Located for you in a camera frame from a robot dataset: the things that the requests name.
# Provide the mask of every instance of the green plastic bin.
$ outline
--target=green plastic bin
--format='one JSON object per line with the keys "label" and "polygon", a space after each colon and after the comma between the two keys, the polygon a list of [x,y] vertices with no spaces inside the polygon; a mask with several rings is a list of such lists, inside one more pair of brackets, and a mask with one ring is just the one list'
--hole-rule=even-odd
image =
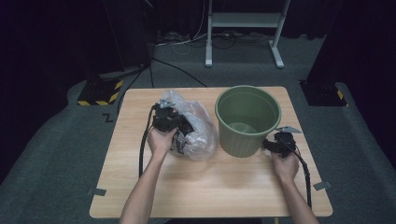
{"label": "green plastic bin", "polygon": [[282,116],[275,97],[253,86],[227,89],[217,99],[215,111],[220,144],[224,151],[238,158],[256,153]]}

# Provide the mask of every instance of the clear plastic bag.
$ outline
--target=clear plastic bag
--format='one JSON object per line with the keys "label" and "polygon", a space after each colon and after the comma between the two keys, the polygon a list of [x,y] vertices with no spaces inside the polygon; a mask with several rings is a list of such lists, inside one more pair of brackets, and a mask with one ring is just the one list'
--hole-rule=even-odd
{"label": "clear plastic bag", "polygon": [[218,145],[218,135],[204,106],[198,101],[186,101],[178,92],[172,90],[165,91],[163,99],[175,103],[173,108],[183,115],[194,129],[184,136],[184,139],[176,140],[177,143],[180,144],[181,141],[184,144],[181,153],[195,161],[203,161],[210,157]]}

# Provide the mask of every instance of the wooden table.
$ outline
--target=wooden table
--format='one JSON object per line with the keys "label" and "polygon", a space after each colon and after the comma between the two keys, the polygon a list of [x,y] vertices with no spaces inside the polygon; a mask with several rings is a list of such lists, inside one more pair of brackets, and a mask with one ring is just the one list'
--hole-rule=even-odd
{"label": "wooden table", "polygon": [[[202,103],[218,130],[215,102],[227,88],[173,89],[186,100]],[[279,126],[301,130],[286,89],[263,87],[279,101],[282,120]],[[135,89],[125,94],[120,115],[108,148],[97,185],[106,195],[94,195],[92,217],[120,217],[124,203],[138,179],[139,148],[149,110],[158,102],[164,89]],[[303,133],[294,139],[308,164],[311,183],[321,182]],[[144,167],[150,157],[145,147]],[[295,177],[299,191],[306,198],[304,171]],[[313,211],[318,217],[332,214],[325,190],[312,188]],[[205,161],[168,154],[158,180],[151,217],[288,217],[290,215],[283,192],[274,174],[267,150],[259,149],[248,158],[235,158],[221,146]]]}

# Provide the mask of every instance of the gray carpet floor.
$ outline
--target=gray carpet floor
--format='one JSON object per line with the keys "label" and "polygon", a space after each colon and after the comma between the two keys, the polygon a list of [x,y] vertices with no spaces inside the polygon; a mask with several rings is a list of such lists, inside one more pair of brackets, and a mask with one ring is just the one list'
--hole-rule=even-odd
{"label": "gray carpet floor", "polygon": [[[285,87],[319,173],[332,183],[327,192],[333,214],[319,221],[396,223],[395,170],[368,130],[347,86],[337,83],[348,106],[309,106],[304,98],[299,80],[307,78],[322,42],[303,36],[282,37],[278,48],[283,69],[276,68],[266,41],[214,48],[211,68],[205,68],[205,48],[162,46],[154,50],[153,56],[188,71],[208,87]],[[219,48],[231,43],[215,39]],[[171,66],[153,62],[151,68],[155,88],[202,87]],[[135,78],[126,77],[121,92]],[[118,223],[115,218],[90,217],[92,195],[88,191],[96,187],[99,179],[121,97],[114,105],[78,106],[84,84],[70,89],[68,107],[38,130],[1,185],[0,223]],[[148,69],[131,88],[151,88]],[[109,114],[112,122],[106,122],[104,114]],[[274,223],[271,218],[262,218],[261,222]],[[283,217],[280,223],[291,220]]]}

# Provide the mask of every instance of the human hand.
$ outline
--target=human hand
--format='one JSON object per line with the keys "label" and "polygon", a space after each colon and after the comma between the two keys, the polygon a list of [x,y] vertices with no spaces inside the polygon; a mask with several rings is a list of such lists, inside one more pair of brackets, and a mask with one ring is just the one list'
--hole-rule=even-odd
{"label": "human hand", "polygon": [[156,128],[150,129],[148,132],[148,146],[153,156],[159,156],[161,158],[166,156],[166,153],[172,146],[172,138],[176,131],[177,129],[174,129],[168,133],[163,133]]}
{"label": "human hand", "polygon": [[294,153],[282,159],[275,152],[271,152],[274,160],[274,170],[281,181],[293,181],[299,168],[299,161]]}

